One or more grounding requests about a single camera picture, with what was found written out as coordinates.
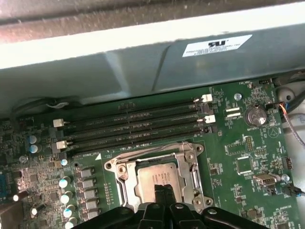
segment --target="cable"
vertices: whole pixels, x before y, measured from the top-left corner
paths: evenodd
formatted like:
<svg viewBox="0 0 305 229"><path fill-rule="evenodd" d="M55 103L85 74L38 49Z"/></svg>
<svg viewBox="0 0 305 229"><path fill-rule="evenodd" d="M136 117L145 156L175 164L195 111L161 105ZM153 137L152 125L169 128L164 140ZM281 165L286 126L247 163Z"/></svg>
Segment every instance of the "cable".
<svg viewBox="0 0 305 229"><path fill-rule="evenodd" d="M295 136L295 138L298 140L298 142L302 145L302 147L305 149L305 142L300 138L300 136L298 135L298 133L296 132L295 128L292 126L292 123L290 122L290 119L288 117L287 111L284 108L284 106L282 104L279 104L280 107L283 110L283 116L284 119L287 121L288 127L290 128L291 132L293 133L293 135Z"/></svg>
<svg viewBox="0 0 305 229"><path fill-rule="evenodd" d="M76 96L68 96L63 98L50 98L45 97L41 99L34 100L32 102L29 102L27 104L23 104L20 106L14 106L10 113L10 121L13 129L18 133L20 132L20 125L18 123L18 116L23 114L25 111L28 111L30 109L33 109L35 107L39 107L45 105L52 109L62 109L65 106L73 106L73 107L79 107L82 106L81 103L78 102L78 97Z"/></svg>
<svg viewBox="0 0 305 229"><path fill-rule="evenodd" d="M290 119L296 119L296 118L304 118L304 119L301 119L302 122L305 121L305 113L294 113L294 114L289 114L288 117Z"/></svg>

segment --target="sticker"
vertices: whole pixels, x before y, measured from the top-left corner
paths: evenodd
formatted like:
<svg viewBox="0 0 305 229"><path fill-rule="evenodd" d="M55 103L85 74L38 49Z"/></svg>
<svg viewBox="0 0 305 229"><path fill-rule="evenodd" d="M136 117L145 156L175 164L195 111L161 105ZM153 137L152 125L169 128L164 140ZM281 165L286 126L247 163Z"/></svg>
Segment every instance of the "sticker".
<svg viewBox="0 0 305 229"><path fill-rule="evenodd" d="M252 35L188 44L182 57L235 50L242 46L250 37L252 37Z"/></svg>

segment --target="green circuit board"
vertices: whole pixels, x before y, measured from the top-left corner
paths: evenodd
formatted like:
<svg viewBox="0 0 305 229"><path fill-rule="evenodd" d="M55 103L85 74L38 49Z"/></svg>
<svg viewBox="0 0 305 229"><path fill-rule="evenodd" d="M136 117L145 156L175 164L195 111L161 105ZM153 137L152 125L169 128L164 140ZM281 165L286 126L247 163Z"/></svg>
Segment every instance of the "green circuit board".
<svg viewBox="0 0 305 229"><path fill-rule="evenodd" d="M60 198L67 191L73 193L68 204L76 207L71 217L78 223L120 205L106 161L186 141L204 146L198 157L201 183L216 207L272 229L301 228L296 197L282 191L293 183L292 165L276 102L271 80L245 81L22 117L19 132L2 120L0 201L10 202L18 190L27 190L20 228L63 229L69 219ZM215 121L207 122L206 116ZM285 174L290 180L264 186L255 179L261 174ZM63 177L70 178L65 188L59 187ZM86 207L88 190L94 190L93 211ZM45 208L32 216L31 207L40 203Z"/></svg>

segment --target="orange wire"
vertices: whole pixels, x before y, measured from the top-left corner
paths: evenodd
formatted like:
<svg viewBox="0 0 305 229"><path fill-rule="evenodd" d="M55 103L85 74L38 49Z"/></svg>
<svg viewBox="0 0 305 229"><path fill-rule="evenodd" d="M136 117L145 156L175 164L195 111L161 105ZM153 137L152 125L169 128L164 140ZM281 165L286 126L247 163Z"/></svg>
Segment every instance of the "orange wire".
<svg viewBox="0 0 305 229"><path fill-rule="evenodd" d="M283 110L284 114L287 114L287 111L286 111L286 109L284 108L284 106L283 106L283 105L281 105L281 104L279 104L279 105L280 105L280 107L282 108L282 110Z"/></svg>

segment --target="motherboard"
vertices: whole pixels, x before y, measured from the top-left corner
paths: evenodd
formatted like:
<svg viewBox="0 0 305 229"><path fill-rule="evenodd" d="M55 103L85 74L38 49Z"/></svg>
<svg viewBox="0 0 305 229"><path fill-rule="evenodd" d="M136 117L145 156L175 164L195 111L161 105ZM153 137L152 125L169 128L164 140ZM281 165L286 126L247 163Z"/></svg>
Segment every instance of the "motherboard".
<svg viewBox="0 0 305 229"><path fill-rule="evenodd" d="M267 79L1 120L0 203L21 215L7 228L69 229L171 185L199 213L299 229L278 102Z"/></svg>

